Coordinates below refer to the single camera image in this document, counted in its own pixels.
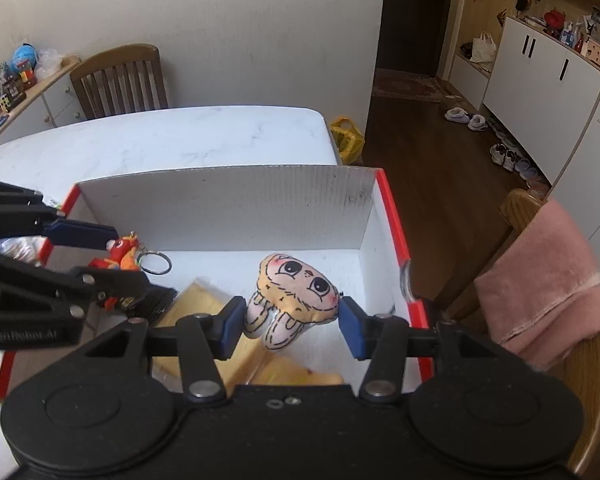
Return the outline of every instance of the key ring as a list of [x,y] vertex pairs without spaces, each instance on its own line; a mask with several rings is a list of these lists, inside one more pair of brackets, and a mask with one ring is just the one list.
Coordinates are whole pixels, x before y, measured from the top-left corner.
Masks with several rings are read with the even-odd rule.
[[[155,272],[154,270],[149,270],[146,267],[142,266],[142,263],[140,263],[140,261],[147,255],[149,254],[153,254],[155,256],[160,256],[165,262],[167,262],[167,265],[169,266],[167,268],[167,270],[161,270],[159,272]],[[160,251],[149,251],[148,249],[142,249],[140,251],[140,253],[138,254],[138,266],[144,270],[144,272],[148,272],[149,274],[153,274],[154,276],[162,276],[164,274],[167,274],[168,272],[171,272],[171,269],[173,269],[173,264],[171,263],[171,259],[164,253],[161,253]]]

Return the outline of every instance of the rug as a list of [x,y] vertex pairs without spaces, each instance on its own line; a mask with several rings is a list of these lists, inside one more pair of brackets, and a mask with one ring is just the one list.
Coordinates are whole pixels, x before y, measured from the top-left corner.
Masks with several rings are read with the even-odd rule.
[[371,95],[439,103],[445,91],[433,77],[376,68]]

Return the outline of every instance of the blue gripper pad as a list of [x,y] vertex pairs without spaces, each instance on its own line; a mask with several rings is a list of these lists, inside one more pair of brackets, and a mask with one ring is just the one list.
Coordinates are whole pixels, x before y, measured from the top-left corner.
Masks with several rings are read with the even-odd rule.
[[372,351],[365,338],[365,321],[369,316],[352,298],[346,296],[338,302],[338,324],[351,355],[359,361],[371,359]]
[[107,250],[109,240],[117,240],[118,231],[107,225],[90,224],[59,218],[45,227],[42,235],[53,245]]
[[228,359],[231,357],[240,340],[240,336],[242,335],[244,315],[247,312],[247,302],[244,298],[235,296],[223,310],[231,306],[233,308],[231,309],[229,316],[224,320],[224,325],[222,326],[222,338],[218,345],[219,354],[216,359]]

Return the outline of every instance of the blue globe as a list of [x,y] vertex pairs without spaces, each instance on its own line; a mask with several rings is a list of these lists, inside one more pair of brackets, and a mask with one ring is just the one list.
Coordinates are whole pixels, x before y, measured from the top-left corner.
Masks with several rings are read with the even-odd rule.
[[31,63],[31,68],[34,68],[38,62],[36,50],[30,44],[19,46],[13,53],[13,56],[11,56],[11,69],[14,73],[18,73],[16,65],[24,59],[27,59]]

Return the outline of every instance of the dark door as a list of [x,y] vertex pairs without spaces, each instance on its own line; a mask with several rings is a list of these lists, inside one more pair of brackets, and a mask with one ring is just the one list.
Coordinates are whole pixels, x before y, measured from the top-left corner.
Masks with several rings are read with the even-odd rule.
[[433,76],[451,0],[384,0],[378,68]]

